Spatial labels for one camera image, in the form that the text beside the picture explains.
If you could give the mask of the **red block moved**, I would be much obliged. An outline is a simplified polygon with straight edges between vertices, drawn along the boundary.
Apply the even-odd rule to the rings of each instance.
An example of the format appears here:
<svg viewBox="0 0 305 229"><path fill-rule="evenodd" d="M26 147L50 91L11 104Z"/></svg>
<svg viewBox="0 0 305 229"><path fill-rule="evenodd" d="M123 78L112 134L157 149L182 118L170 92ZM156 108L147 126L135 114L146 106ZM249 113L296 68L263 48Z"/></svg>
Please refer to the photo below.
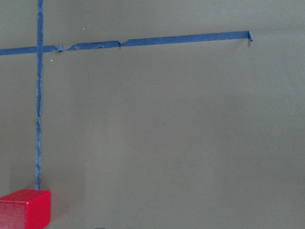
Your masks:
<svg viewBox="0 0 305 229"><path fill-rule="evenodd" d="M44 229L51 221L51 192L21 189L0 198L2 229Z"/></svg>

